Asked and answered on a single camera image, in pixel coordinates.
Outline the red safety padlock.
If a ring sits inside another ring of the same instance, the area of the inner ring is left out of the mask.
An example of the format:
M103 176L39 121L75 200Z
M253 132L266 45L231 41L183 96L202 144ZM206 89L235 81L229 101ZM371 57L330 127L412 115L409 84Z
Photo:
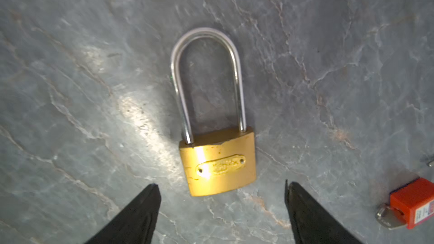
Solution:
M418 178L390 194L390 205L403 214L408 229L434 216L434 183Z

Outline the brass padlock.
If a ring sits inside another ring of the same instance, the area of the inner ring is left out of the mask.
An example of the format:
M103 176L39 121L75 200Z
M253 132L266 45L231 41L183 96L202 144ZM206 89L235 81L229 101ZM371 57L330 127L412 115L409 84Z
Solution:
M201 38L218 41L229 53L238 126L194 136L181 81L180 60L188 45ZM235 44L217 29L192 29L178 40L172 50L171 73L183 126L179 151L191 196L225 193L253 183L257 178L255 135L246 123L241 63Z

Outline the silver key with ring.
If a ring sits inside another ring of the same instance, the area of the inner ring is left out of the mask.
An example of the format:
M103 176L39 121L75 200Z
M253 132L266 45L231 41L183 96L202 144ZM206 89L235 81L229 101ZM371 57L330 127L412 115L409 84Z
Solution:
M381 204L375 214L376 221L388 230L399 229L407 226L404 214L388 204Z

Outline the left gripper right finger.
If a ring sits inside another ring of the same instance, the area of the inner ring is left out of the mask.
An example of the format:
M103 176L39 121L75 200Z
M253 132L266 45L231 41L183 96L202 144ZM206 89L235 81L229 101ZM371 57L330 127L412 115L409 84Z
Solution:
M359 244L299 183L285 182L284 201L297 244Z

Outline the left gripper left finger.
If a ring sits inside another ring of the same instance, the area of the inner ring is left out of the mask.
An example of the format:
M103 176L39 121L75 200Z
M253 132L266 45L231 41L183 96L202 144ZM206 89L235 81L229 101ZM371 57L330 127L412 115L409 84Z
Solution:
M149 244L156 228L161 194L157 184L148 185L88 244Z

